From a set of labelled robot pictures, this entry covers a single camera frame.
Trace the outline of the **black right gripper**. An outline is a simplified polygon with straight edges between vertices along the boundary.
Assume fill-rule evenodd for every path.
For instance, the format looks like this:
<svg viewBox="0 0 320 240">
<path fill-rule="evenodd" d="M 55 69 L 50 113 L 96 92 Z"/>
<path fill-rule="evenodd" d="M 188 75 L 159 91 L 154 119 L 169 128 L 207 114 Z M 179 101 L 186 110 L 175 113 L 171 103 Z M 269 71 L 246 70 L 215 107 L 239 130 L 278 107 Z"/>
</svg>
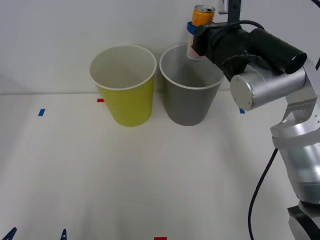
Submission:
<svg viewBox="0 0 320 240">
<path fill-rule="evenodd" d="M 222 22 L 196 26 L 189 21 L 186 29 L 193 34 L 191 48 L 217 66 L 251 62 L 247 43 L 249 32 L 240 24 L 229 25 Z"/>
</svg>

